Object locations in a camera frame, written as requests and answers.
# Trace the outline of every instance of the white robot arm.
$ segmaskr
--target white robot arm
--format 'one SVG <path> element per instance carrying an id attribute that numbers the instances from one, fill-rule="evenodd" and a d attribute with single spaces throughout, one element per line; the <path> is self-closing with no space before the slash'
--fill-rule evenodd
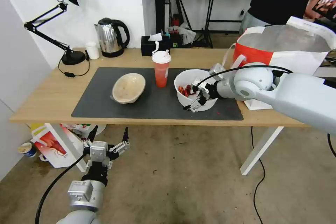
<path id="1" fill-rule="evenodd" d="M 88 139 L 93 141 L 97 128 L 96 126 L 90 132 Z M 89 171 L 82 180 L 72 181 L 68 189 L 70 206 L 74 211 L 57 224 L 100 224 L 96 213 L 103 203 L 107 172 L 112 167 L 112 160 L 117 159 L 130 146 L 128 129 L 126 127 L 122 141 L 116 146 L 102 141 L 93 141 L 92 144 L 89 141 L 89 144 L 91 158 L 87 164 Z"/>
<path id="2" fill-rule="evenodd" d="M 265 64 L 256 62 L 245 66 L 256 65 Z M 223 70 L 220 64 L 210 69 L 210 75 L 217 74 L 213 76 L 214 84 L 200 83 L 200 79 L 192 83 L 193 90 L 200 92 L 185 109 L 195 112 L 207 100 L 216 98 L 256 99 L 286 116 L 336 134 L 336 88 L 332 83 L 302 73 L 279 73 L 271 67 L 244 68 L 218 74 Z"/>

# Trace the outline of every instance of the lamp base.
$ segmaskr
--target lamp base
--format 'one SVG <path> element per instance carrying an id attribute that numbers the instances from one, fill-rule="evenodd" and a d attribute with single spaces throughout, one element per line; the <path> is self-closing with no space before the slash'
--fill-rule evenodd
<path id="1" fill-rule="evenodd" d="M 76 65 L 85 60 L 85 54 L 80 51 L 73 51 L 70 54 L 64 53 L 62 62 L 64 65 Z"/>

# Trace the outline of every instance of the stainless steel kettle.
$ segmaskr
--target stainless steel kettle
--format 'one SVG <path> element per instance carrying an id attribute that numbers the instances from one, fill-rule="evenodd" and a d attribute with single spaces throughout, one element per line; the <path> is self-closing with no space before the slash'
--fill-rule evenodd
<path id="1" fill-rule="evenodd" d="M 94 25 L 98 34 L 99 44 L 103 56 L 117 57 L 124 52 L 124 48 L 130 42 L 130 32 L 127 26 L 120 20 L 103 18 Z M 122 27 L 126 34 L 126 41 L 123 43 L 118 27 Z"/>

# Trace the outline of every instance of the white cup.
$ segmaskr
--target white cup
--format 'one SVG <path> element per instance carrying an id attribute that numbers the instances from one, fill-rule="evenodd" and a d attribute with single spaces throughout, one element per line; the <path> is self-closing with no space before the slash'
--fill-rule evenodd
<path id="1" fill-rule="evenodd" d="M 96 42 L 87 42 L 85 47 L 91 60 L 96 60 L 99 58 L 99 51 Z"/>

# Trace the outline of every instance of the black box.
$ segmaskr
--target black box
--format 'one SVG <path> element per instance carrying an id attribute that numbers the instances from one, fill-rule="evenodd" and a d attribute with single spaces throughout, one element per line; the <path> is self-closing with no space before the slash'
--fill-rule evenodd
<path id="1" fill-rule="evenodd" d="M 141 55 L 152 56 L 152 51 L 156 49 L 155 41 L 148 41 L 149 36 L 141 37 Z M 162 41 L 159 41 L 159 51 L 169 50 L 170 53 L 170 38 L 169 36 L 162 36 Z"/>
<path id="2" fill-rule="evenodd" d="M 171 34 L 170 35 L 170 47 L 171 48 L 184 48 L 182 44 L 182 35 L 180 34 Z"/>

